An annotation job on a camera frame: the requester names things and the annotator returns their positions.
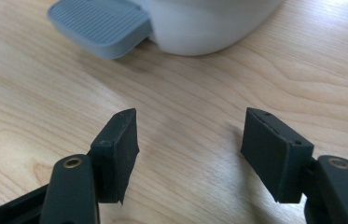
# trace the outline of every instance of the table surface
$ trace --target table surface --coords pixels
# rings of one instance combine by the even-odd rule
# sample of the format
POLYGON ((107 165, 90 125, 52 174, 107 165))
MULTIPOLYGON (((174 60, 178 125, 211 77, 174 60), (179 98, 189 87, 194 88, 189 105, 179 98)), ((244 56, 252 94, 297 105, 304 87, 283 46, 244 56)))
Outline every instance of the table surface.
POLYGON ((117 112, 137 109, 140 154, 102 223, 305 223, 275 203, 239 152, 245 110, 269 111, 348 159, 348 0, 287 0, 218 53, 144 41, 115 61, 60 35, 48 1, 0 1, 0 203, 49 182, 117 112))

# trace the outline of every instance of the metal screw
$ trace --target metal screw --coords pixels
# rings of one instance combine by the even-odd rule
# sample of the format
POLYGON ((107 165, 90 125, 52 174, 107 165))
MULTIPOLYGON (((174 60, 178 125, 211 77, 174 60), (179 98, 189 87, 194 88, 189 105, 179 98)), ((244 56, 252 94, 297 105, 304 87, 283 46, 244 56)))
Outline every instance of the metal screw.
POLYGON ((75 168, 78 165, 80 165, 82 162, 83 162, 83 160, 78 158, 78 157, 69 158, 68 160, 66 160, 63 163, 63 167, 65 167, 65 168, 75 168))
POLYGON ((343 169, 343 170, 348 169, 348 161, 344 161, 339 158, 330 157, 328 158, 328 162, 330 163, 330 165, 335 166, 336 168, 343 169))

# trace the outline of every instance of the wooden table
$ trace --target wooden table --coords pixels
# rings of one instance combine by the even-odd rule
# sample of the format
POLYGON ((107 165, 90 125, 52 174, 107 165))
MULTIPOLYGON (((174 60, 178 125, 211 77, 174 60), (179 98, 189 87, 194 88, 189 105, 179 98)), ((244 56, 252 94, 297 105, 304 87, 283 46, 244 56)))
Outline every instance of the wooden table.
POLYGON ((245 110, 282 119, 348 159, 348 0, 287 0, 218 53, 181 57, 145 41, 115 61, 60 35, 48 1, 0 1, 0 203, 49 182, 135 107, 141 153, 125 203, 102 223, 305 223, 278 204, 239 152, 245 110))

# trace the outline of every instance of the wood grain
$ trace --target wood grain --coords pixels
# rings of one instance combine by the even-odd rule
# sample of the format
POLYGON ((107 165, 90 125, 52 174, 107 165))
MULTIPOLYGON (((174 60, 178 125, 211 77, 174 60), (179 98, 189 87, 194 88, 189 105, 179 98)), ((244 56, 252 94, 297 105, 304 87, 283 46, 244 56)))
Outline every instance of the wood grain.
POLYGON ((287 0, 218 53, 180 57, 145 41, 97 59, 56 32, 54 1, 0 1, 0 203, 86 153, 113 114, 138 111, 125 203, 102 223, 305 223, 277 204, 239 153, 248 106, 348 159, 348 0, 287 0))

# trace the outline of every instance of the white container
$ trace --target white container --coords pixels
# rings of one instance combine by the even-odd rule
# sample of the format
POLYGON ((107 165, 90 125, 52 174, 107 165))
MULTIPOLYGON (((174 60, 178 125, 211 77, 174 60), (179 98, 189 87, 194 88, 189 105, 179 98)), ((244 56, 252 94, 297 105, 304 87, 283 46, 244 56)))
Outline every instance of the white container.
POLYGON ((150 37, 161 50, 202 55, 224 49, 249 34, 282 0, 131 0, 147 11, 150 37))

